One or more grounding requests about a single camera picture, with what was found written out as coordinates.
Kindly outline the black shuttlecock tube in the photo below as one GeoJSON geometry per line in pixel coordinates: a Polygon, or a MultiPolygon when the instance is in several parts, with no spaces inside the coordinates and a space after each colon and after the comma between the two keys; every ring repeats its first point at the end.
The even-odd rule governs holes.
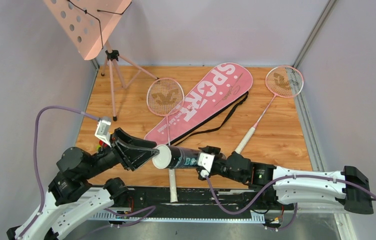
{"type": "MultiPolygon", "coordinates": [[[[199,149],[190,149],[178,146],[168,146],[171,150],[171,162],[167,169],[190,169],[198,168],[198,157],[202,152],[199,149]]],[[[216,156],[215,158],[226,159],[225,154],[216,156]]]]}

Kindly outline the pink racket cover bag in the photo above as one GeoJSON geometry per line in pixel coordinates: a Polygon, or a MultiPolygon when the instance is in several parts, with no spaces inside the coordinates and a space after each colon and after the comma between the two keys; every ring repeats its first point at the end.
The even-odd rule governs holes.
{"type": "Polygon", "coordinates": [[[144,139],[159,145],[179,145],[186,138],[201,134],[201,126],[229,110],[223,120],[226,123],[246,101],[252,85],[249,70],[236,63],[221,63],[185,95],[180,110],[161,120],[144,139]]]}

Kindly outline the pink badminton racket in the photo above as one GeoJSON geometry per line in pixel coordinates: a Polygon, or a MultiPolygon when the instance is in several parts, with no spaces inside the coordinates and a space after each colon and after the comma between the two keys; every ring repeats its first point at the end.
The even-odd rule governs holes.
{"type": "Polygon", "coordinates": [[[302,73],[296,68],[288,65],[280,65],[270,70],[266,75],[265,86],[273,94],[273,97],[255,122],[255,124],[247,131],[243,139],[235,148],[234,151],[238,154],[241,154],[242,150],[245,148],[245,146],[253,136],[259,122],[261,121],[275,98],[280,97],[290,99],[299,95],[304,86],[304,78],[302,73]]]}
{"type": "MultiPolygon", "coordinates": [[[[172,78],[155,80],[147,92],[147,107],[153,114],[164,117],[166,120],[167,144],[171,145],[169,117],[181,108],[184,101],[184,92],[181,85],[172,78]]],[[[176,203],[177,187],[175,171],[168,169],[170,183],[170,202],[176,203]]]]}

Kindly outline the translucent tube lid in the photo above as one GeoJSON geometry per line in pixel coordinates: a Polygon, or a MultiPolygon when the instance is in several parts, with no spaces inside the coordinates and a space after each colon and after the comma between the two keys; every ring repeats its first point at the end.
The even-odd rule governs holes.
{"type": "Polygon", "coordinates": [[[166,169],[171,162],[171,150],[167,145],[161,144],[155,147],[159,153],[152,157],[153,165],[157,169],[166,169]]]}

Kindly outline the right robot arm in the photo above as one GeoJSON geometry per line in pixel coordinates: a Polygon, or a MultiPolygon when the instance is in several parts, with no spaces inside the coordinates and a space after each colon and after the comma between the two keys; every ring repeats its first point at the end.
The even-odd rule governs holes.
{"type": "Polygon", "coordinates": [[[201,147],[198,160],[199,179],[221,176],[241,183],[257,192],[252,199],[273,209],[277,205],[319,203],[342,205],[350,213],[371,215],[376,195],[370,191],[369,179],[356,167],[341,171],[304,171],[253,162],[232,152],[229,157],[220,148],[201,147]]]}

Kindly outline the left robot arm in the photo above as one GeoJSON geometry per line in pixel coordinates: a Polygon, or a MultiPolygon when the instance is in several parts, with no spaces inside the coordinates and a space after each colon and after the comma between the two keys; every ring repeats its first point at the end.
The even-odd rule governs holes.
{"type": "Polygon", "coordinates": [[[129,200],[128,188],[121,178],[111,178],[86,203],[64,214],[64,210],[88,191],[89,179],[121,164],[125,170],[135,171],[159,151],[157,143],[133,137],[121,128],[107,134],[94,154],[79,147],[64,151],[57,162],[58,173],[42,194],[37,210],[21,226],[8,229],[10,240],[60,240],[92,214],[116,205],[124,206],[129,200]]]}

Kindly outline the colourful toy blocks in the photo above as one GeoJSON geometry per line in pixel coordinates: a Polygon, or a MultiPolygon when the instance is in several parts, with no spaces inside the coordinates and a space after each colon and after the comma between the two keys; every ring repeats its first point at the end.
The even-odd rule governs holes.
{"type": "Polygon", "coordinates": [[[99,144],[97,145],[97,148],[104,148],[106,146],[106,144],[103,142],[103,141],[99,141],[99,144]]]}

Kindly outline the pink music stand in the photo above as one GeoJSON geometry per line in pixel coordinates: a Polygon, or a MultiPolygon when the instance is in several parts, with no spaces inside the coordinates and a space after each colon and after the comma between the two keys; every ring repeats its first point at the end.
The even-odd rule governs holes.
{"type": "Polygon", "coordinates": [[[105,66],[109,67],[113,121],[117,120],[113,70],[116,70],[122,88],[130,85],[120,72],[122,59],[153,79],[158,77],[140,67],[113,49],[108,41],[118,22],[132,4],[131,0],[45,0],[44,3],[71,39],[84,60],[95,59],[104,50],[105,66]]]}

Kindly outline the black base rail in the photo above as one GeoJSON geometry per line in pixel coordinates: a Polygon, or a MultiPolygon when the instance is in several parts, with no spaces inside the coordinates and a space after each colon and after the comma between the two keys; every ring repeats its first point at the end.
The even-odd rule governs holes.
{"type": "Polygon", "coordinates": [[[280,213],[282,209],[293,210],[293,205],[285,207],[276,201],[265,200],[260,196],[251,207],[237,215],[227,214],[221,210],[208,188],[179,188],[177,189],[178,201],[170,202],[168,187],[133,186],[124,193],[115,208],[126,208],[132,211],[155,206],[151,217],[179,218],[179,219],[247,219],[253,213],[280,213]]]}

